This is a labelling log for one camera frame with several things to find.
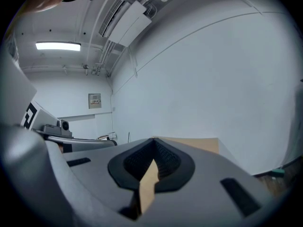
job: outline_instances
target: vent grille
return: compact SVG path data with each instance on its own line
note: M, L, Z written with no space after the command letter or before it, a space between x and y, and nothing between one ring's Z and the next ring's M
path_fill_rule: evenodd
M106 28L109 24L109 22L112 20L113 16L115 15L116 11L120 8L120 6L122 5L124 1L123 0L116 0L114 2L114 4L112 5L112 7L110 8L110 10L108 11L108 13L106 14L106 17L101 25L101 28L99 30L99 34L101 36L104 35Z

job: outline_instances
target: white wall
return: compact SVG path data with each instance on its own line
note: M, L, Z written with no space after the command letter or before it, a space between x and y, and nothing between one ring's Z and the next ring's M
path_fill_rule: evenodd
M96 139L112 132L112 90L103 76L84 73L39 72L26 74L37 89L34 100L53 116L69 122L73 137ZM88 94L101 94L101 108L89 109Z
M113 74L118 143L128 132L218 137L251 174L303 153L301 41L285 15L269 13L282 8L250 1L262 14L241 0L174 0L160 12L132 44L138 78L127 54Z

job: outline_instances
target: electrical panel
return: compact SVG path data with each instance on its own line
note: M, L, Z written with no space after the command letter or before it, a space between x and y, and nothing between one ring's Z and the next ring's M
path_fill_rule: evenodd
M89 94L89 109L101 108L101 94Z

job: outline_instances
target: rectangular fluorescent light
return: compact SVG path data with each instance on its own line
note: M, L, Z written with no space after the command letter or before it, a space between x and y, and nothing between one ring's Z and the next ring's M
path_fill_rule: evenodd
M80 51L81 44L70 42L37 42L38 50L69 50Z

